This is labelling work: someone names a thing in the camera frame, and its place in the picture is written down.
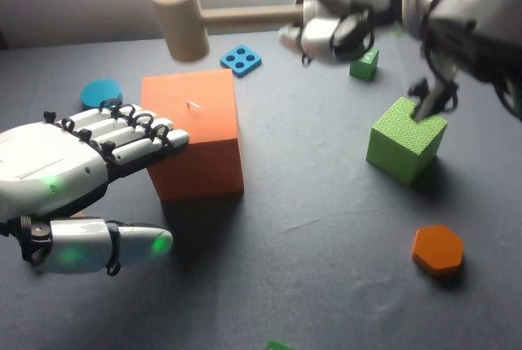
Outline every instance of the textured green block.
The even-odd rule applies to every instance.
[[[357,62],[350,64],[350,75],[363,81],[371,82],[377,72],[378,50],[366,52]]]
[[[275,340],[271,340],[267,344],[267,348],[265,350],[292,350],[288,346],[285,346],[284,344],[278,343]]]
[[[411,184],[437,154],[448,122],[440,116],[416,123],[415,103],[400,98],[377,120],[369,136],[366,161]]]

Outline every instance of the table surface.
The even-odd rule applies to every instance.
[[[373,123],[426,71],[408,38],[377,41],[379,73],[285,52],[275,33],[210,39],[179,65],[163,41],[0,52],[0,130],[80,110],[81,89],[114,78],[127,102],[141,79],[220,69],[244,43],[263,65],[235,78],[245,194],[161,206],[146,171],[118,180],[88,215],[173,229],[159,264],[37,275],[0,244],[3,348],[259,350],[520,349],[522,126],[493,90],[461,77],[439,161],[406,188],[365,161]],[[446,224],[465,242],[460,281],[412,262],[416,230]]]

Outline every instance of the wooden mallet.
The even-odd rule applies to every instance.
[[[170,55],[193,62],[209,52],[207,28],[251,24],[303,23],[303,6],[202,10],[199,0],[153,0]]]

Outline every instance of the orange hexagonal block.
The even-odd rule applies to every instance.
[[[420,228],[415,235],[414,262],[432,275],[457,272],[463,255],[464,242],[444,225]]]

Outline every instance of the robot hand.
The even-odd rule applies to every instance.
[[[188,133],[119,102],[58,122],[55,113],[44,118],[0,134],[0,234],[19,240],[22,258],[42,271],[106,267],[115,275],[121,264],[168,252],[164,229],[66,217],[99,200],[115,179],[184,150]]]
[[[422,42],[435,79],[412,85],[420,99],[412,117],[422,121],[457,107],[459,70],[493,84],[507,110],[522,117],[522,0],[296,0],[303,4],[303,25],[286,26],[281,43],[302,56],[303,64],[360,59],[377,30],[400,25]]]

